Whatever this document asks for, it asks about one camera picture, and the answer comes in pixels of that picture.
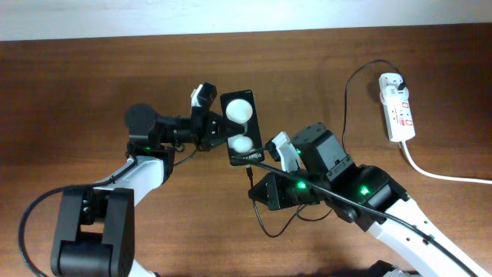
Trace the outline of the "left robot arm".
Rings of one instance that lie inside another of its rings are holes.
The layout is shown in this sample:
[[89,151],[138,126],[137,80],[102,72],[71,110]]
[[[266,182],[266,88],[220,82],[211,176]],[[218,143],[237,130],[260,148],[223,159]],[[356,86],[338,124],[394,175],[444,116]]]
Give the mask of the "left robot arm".
[[56,276],[152,276],[135,260],[135,206],[164,184],[175,166],[176,148],[194,144],[209,151],[245,133],[242,123],[210,110],[214,85],[191,95],[191,115],[166,117],[148,104],[125,113],[128,159],[104,180],[74,185],[62,193],[50,260]]

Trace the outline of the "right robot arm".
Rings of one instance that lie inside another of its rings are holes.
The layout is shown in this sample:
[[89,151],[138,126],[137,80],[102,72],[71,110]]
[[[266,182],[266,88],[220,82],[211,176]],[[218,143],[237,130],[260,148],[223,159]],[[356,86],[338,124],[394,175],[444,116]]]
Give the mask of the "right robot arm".
[[267,168],[267,175],[250,188],[251,200],[271,211],[325,202],[338,218],[370,233],[422,276],[488,274],[388,173],[373,165],[355,165],[324,124],[309,125],[293,138],[282,132],[267,148],[281,168]]

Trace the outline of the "black smartphone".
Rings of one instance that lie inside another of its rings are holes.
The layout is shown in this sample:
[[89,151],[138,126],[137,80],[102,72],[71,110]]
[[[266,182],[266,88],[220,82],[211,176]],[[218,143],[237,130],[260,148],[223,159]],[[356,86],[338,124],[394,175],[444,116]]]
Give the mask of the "black smartphone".
[[230,165],[244,164],[234,158],[263,162],[263,142],[253,92],[247,89],[225,93],[220,96],[220,101],[227,127],[234,131],[234,135],[227,139]]

